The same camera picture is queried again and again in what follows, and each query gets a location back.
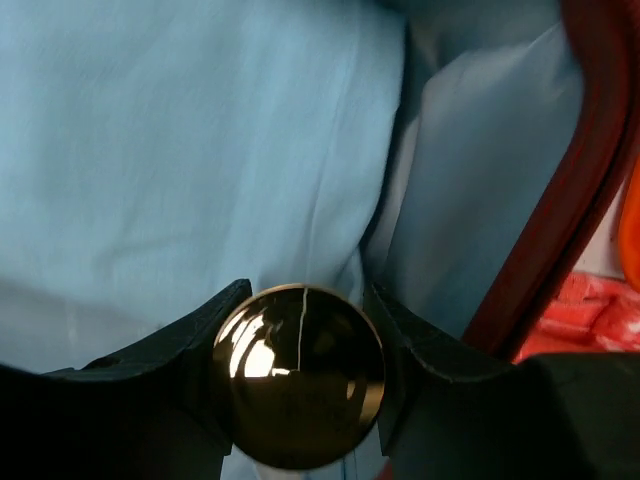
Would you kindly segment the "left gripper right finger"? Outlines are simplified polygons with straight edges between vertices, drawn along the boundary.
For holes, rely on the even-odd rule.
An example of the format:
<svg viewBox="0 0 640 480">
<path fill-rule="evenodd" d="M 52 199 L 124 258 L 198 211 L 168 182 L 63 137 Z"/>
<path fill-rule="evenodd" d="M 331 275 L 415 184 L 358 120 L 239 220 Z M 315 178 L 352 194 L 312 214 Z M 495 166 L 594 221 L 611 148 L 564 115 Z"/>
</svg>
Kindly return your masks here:
<svg viewBox="0 0 640 480">
<path fill-rule="evenodd" d="M 397 479 L 635 479 L 639 358 L 550 354 L 510 364 L 420 319 L 378 286 L 364 309 L 384 345 L 378 417 Z"/>
</svg>

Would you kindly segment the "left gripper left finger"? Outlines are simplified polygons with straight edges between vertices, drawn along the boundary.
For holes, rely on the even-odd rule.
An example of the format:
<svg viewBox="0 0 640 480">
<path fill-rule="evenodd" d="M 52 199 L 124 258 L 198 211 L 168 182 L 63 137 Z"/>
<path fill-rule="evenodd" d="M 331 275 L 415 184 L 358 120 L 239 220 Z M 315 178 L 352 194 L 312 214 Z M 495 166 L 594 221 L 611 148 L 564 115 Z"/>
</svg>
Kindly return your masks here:
<svg viewBox="0 0 640 480">
<path fill-rule="evenodd" d="M 231 442 L 216 418 L 212 347 L 251 296 L 232 282 L 192 313 L 82 369 L 1 369 L 4 479 L 217 479 Z"/>
</svg>

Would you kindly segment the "light blue cloth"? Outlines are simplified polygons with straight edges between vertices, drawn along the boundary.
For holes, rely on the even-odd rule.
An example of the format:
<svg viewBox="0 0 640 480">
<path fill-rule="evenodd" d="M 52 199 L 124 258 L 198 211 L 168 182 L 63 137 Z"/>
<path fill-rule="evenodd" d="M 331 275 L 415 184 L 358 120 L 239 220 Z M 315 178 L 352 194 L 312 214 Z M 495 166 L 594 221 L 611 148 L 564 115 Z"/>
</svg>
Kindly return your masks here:
<svg viewBox="0 0 640 480">
<path fill-rule="evenodd" d="M 1 359 L 79 366 L 239 278 L 361 299 L 405 19 L 374 1 L 5 1 Z"/>
</svg>

